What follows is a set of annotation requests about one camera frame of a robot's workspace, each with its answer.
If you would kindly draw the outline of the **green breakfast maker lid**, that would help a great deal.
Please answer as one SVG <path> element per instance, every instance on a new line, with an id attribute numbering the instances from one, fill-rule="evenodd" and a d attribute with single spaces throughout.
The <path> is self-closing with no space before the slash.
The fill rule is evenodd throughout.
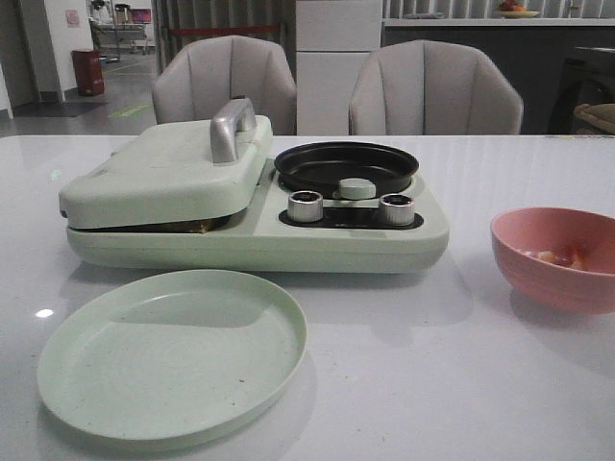
<path id="1" fill-rule="evenodd" d="M 59 207 L 70 228 L 97 230 L 224 217 L 252 201 L 273 141 L 268 117 L 248 130 L 208 120 L 147 129 L 66 185 Z"/>

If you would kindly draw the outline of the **pink plastic bowl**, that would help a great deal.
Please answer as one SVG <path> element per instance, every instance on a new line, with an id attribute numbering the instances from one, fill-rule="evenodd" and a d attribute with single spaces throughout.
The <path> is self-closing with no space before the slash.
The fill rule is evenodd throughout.
<path id="1" fill-rule="evenodd" d="M 504 278 L 549 307 L 586 314 L 614 311 L 614 219 L 565 207 L 531 206 L 503 212 L 491 222 L 492 248 Z M 581 248 L 585 271 L 522 254 Z"/>

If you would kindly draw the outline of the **pink cooked shrimp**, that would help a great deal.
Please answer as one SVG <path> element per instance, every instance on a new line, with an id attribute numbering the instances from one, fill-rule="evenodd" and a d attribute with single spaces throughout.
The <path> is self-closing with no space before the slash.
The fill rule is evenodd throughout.
<path id="1" fill-rule="evenodd" d="M 580 271 L 585 271 L 587 269 L 583 251 L 576 245 L 568 245 L 559 252 L 553 250 L 523 250 L 522 254 L 560 267 Z"/>

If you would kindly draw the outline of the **white bread slice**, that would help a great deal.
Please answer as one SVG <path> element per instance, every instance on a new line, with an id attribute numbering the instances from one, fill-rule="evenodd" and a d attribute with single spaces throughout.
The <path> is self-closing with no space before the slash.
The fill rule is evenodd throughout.
<path id="1" fill-rule="evenodd" d="M 224 226 L 229 221 L 228 218 L 210 218 L 202 220 L 191 220 L 165 224 L 165 228 L 173 233 L 206 233 L 215 231 Z"/>

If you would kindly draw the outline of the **green breakfast maker base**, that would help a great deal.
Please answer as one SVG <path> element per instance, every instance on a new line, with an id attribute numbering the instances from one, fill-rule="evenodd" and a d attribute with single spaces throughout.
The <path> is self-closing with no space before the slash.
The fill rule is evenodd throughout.
<path id="1" fill-rule="evenodd" d="M 68 229 L 84 261 L 122 268 L 229 269 L 403 274 L 430 268 L 444 253 L 449 224 L 416 176 L 405 195 L 415 204 L 408 230 L 325 229 L 287 225 L 280 218 L 288 193 L 267 160 L 250 206 L 206 233 L 104 232 Z"/>

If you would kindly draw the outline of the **left silver control knob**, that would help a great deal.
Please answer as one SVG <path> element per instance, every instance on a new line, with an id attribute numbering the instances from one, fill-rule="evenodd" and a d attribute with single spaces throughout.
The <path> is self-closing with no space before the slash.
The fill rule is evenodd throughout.
<path id="1" fill-rule="evenodd" d="M 317 191 L 300 190 L 288 196 L 286 213 L 296 223 L 314 223 L 324 215 L 323 196 Z"/>

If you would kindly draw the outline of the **silver control knob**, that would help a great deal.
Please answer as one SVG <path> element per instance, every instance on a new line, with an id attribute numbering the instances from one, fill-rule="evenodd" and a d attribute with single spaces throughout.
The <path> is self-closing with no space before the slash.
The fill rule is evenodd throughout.
<path id="1" fill-rule="evenodd" d="M 300 190 L 288 196 L 286 213 L 296 223 L 314 223 L 324 215 L 323 196 L 317 191 Z"/>
<path id="2" fill-rule="evenodd" d="M 403 194 L 385 194 L 379 198 L 378 220 L 388 226 L 409 226 L 414 222 L 414 200 Z"/>

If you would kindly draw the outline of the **black round frying pan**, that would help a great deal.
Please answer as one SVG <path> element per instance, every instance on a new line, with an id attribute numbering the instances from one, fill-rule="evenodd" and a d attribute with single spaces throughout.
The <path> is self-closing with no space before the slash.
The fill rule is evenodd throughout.
<path id="1" fill-rule="evenodd" d="M 411 184 L 419 161 L 410 153 L 380 144 L 327 141 L 295 146 L 274 160 L 280 180 L 293 191 L 317 191 L 331 199 L 344 179 L 363 179 L 376 195 L 397 193 Z"/>

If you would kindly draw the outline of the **right silver control knob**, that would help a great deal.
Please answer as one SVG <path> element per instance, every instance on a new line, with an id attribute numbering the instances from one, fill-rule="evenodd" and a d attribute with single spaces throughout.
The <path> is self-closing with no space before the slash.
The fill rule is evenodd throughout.
<path id="1" fill-rule="evenodd" d="M 409 226 L 414 222 L 414 200 L 403 194 L 385 194 L 379 198 L 378 220 L 388 226 Z"/>

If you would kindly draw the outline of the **light green plastic plate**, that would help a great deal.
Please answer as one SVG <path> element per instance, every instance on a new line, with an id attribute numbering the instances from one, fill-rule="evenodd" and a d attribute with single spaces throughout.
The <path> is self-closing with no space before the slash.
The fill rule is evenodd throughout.
<path id="1" fill-rule="evenodd" d="M 253 275 L 189 270 L 110 291 L 68 317 L 37 368 L 65 424 L 134 449 L 197 445 L 281 395 L 307 343 L 299 304 Z"/>

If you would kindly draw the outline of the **right grey upholstered chair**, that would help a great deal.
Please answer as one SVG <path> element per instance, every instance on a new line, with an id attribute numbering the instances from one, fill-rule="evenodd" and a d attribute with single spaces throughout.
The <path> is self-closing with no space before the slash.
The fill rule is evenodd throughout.
<path id="1" fill-rule="evenodd" d="M 353 91 L 353 135 L 518 134 L 524 103 L 481 50 L 412 40 L 370 53 Z"/>

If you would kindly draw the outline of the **grey upholstered chair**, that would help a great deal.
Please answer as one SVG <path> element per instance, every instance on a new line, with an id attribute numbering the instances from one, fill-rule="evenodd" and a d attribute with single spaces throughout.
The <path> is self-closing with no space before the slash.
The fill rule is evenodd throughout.
<path id="1" fill-rule="evenodd" d="M 481 50 L 412 40 L 370 53 L 353 91 L 353 135 L 518 134 L 524 103 Z"/>
<path id="2" fill-rule="evenodd" d="M 211 119 L 245 96 L 275 135 L 296 133 L 297 87 L 281 45 L 222 36 L 185 46 L 156 79 L 152 99 L 159 124 Z"/>

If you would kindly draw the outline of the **left grey upholstered chair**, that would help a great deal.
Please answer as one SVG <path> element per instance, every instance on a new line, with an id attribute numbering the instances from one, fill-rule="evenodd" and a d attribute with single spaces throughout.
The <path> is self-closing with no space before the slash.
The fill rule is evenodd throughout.
<path id="1" fill-rule="evenodd" d="M 275 135 L 296 133 L 297 87 L 281 45 L 222 36 L 185 46 L 156 79 L 152 99 L 159 124 L 211 119 L 245 96 Z"/>

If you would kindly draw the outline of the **white refrigerator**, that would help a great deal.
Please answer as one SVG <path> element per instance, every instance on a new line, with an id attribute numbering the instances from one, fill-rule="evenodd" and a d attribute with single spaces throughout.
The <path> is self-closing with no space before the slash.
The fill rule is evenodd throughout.
<path id="1" fill-rule="evenodd" d="M 381 45 L 380 1 L 296 3 L 297 134 L 346 135 L 358 72 Z"/>

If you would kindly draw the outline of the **red trash bin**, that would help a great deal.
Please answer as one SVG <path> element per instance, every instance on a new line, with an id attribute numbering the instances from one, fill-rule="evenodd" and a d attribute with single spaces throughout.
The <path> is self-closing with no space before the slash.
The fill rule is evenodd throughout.
<path id="1" fill-rule="evenodd" d="M 78 93 L 82 96 L 103 94 L 105 84 L 100 63 L 100 52 L 95 49 L 71 51 Z"/>

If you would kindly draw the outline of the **fruit plate on counter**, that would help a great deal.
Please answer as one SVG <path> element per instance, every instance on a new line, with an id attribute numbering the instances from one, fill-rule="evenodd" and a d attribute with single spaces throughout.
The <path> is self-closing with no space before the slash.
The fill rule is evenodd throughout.
<path id="1" fill-rule="evenodd" d="M 538 17 L 539 11 L 529 10 L 514 0 L 502 1 L 496 8 L 496 12 L 505 19 L 527 19 Z"/>

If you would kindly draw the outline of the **beige cushion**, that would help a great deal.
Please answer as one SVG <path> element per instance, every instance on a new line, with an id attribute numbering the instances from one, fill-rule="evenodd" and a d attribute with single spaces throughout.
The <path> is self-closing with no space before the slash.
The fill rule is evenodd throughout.
<path id="1" fill-rule="evenodd" d="M 580 104 L 574 108 L 574 116 L 584 123 L 583 133 L 614 134 L 614 107 L 614 103 Z"/>

